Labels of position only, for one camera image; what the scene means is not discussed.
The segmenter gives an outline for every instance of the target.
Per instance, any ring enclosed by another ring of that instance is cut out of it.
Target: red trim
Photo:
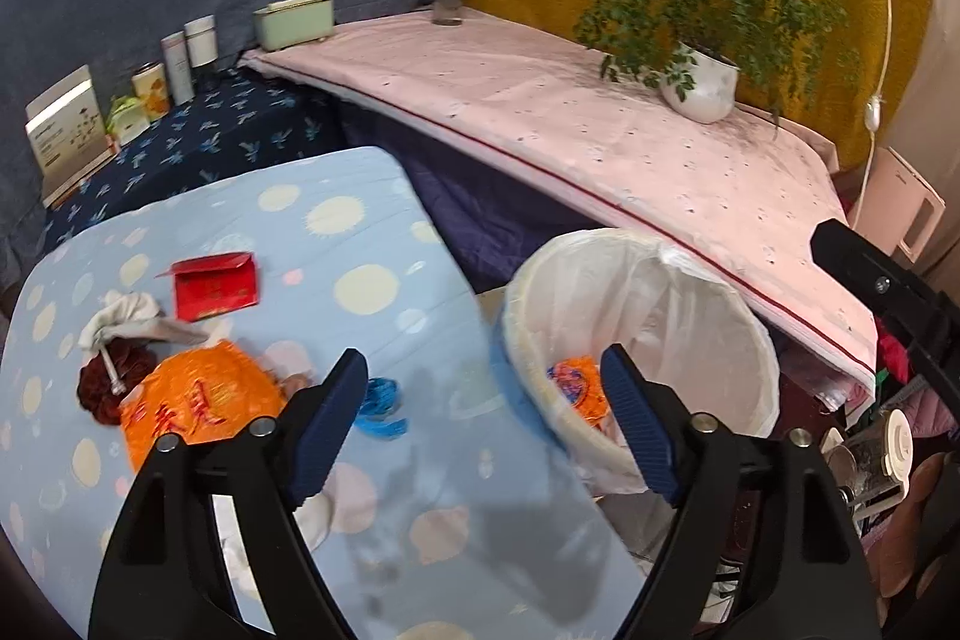
[[[853,353],[848,351],[847,348],[845,348],[843,345],[838,343],[836,340],[829,338],[829,336],[823,333],[822,330],[818,329],[812,323],[810,323],[806,319],[803,319],[803,317],[798,316],[798,314],[794,313],[794,311],[792,311],[791,309],[785,307],[783,304],[776,301],[776,299],[770,298],[768,295],[766,295],[766,293],[762,292],[762,290],[757,290],[746,280],[742,280],[741,278],[737,277],[736,274],[731,274],[731,272],[728,272],[725,268],[723,268],[723,266],[720,266],[719,263],[717,263],[716,261],[713,261],[712,258],[707,256],[701,250],[698,250],[696,247],[693,247],[693,245],[688,244],[687,242],[684,242],[683,239],[674,237],[668,231],[664,231],[664,229],[654,225],[654,223],[650,223],[649,220],[645,220],[645,218],[640,218],[639,215],[634,215],[631,212],[627,212],[621,207],[621,205],[615,204],[613,203],[613,201],[608,201],[607,199],[604,199],[603,196],[597,196],[597,194],[594,194],[592,191],[588,191],[583,186],[577,185],[577,183],[566,179],[565,177],[563,177],[563,175],[558,175],[557,172],[551,172],[550,170],[546,170],[544,169],[544,167],[541,167],[538,164],[534,164],[534,163],[531,163],[530,161],[520,158],[520,156],[515,155],[514,153],[508,150],[503,150],[501,148],[498,148],[496,145],[491,145],[491,143],[486,142],[486,140],[472,137],[471,135],[464,133],[464,131],[461,131],[456,128],[452,128],[449,125],[442,124],[441,122],[434,121],[434,119],[426,118],[426,116],[421,115],[418,112],[411,112],[406,107],[401,107],[400,105],[395,104],[392,101],[387,101],[385,98],[378,97],[378,95],[369,94],[368,92],[358,90],[357,88],[354,88],[352,86],[344,85],[343,83],[340,83],[340,82],[335,82],[334,80],[328,79],[327,77],[317,77],[317,76],[314,76],[313,74],[306,73],[305,71],[299,71],[296,68],[291,68],[290,66],[280,66],[279,68],[283,68],[286,71],[292,71],[294,74],[299,74],[300,76],[306,77],[307,79],[320,79],[323,82],[328,82],[331,85],[336,85],[340,88],[343,88],[344,90],[358,92],[360,95],[366,95],[366,97],[371,98],[374,101],[379,101],[381,104],[387,104],[388,106],[391,106],[397,111],[405,112],[407,115],[417,116],[422,121],[426,121],[429,124],[439,126],[440,128],[443,128],[446,131],[450,131],[454,134],[457,134],[458,136],[464,137],[465,139],[468,139],[471,142],[476,143],[477,145],[483,145],[484,148],[491,149],[493,150],[493,152],[499,153],[500,155],[506,155],[508,158],[512,158],[520,164],[523,164],[527,167],[531,167],[531,169],[535,169],[538,172],[541,172],[543,175],[548,175],[550,177],[553,177],[555,180],[560,180],[560,182],[563,182],[563,184],[568,185],[571,188],[579,191],[581,194],[584,194],[585,196],[589,196],[591,199],[596,199],[597,201],[603,202],[603,204],[606,204],[608,207],[613,208],[613,210],[616,210],[616,212],[621,213],[622,215],[627,215],[628,218],[632,218],[633,220],[640,220],[640,222],[643,223],[643,225],[653,229],[658,234],[664,235],[664,237],[668,237],[669,239],[671,239],[671,241],[675,242],[676,244],[679,244],[685,250],[688,250],[690,253],[693,253],[695,256],[701,259],[701,261],[705,261],[706,263],[711,265],[713,268],[715,268],[717,271],[719,271],[721,274],[725,275],[726,277],[729,277],[731,280],[736,282],[737,285],[745,287],[746,290],[749,290],[749,292],[751,292],[757,298],[762,299],[767,304],[772,305],[776,309],[783,311],[784,314],[787,314],[788,316],[792,317],[792,319],[794,319],[795,321],[798,321],[799,323],[803,324],[806,328],[811,330],[811,332],[816,333],[816,335],[819,335],[820,338],[822,338],[823,340],[826,340],[831,345],[833,345],[833,347],[835,347],[837,350],[843,353],[852,362],[862,366],[865,370],[867,370],[867,372],[872,373],[874,371],[870,369],[870,365],[867,365],[866,362],[862,362],[862,360],[859,360],[855,355],[853,355]]]

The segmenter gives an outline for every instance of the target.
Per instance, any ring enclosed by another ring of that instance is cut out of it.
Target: orange plastic bag
[[[233,437],[253,418],[277,416],[280,390],[246,353],[222,340],[171,356],[131,391],[120,410],[133,469],[154,440],[176,432],[191,445]]]

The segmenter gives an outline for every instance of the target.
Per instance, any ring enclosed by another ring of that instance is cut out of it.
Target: beige curtain
[[[932,1],[917,68],[882,143],[947,202],[916,271],[960,301],[960,0]]]

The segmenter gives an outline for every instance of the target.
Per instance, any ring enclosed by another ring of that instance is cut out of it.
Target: pink tablecloth
[[[415,12],[245,63],[373,107],[602,223],[674,239],[832,367],[809,378],[829,407],[872,397],[872,316],[810,260],[817,223],[844,219],[824,161],[746,112],[704,126],[601,82],[600,57],[478,12],[459,28]]]

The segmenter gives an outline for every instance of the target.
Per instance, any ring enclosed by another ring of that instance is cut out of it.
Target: navy patterned cloth
[[[114,215],[346,146],[323,92],[227,71],[218,90],[171,110],[48,210],[44,253]]]

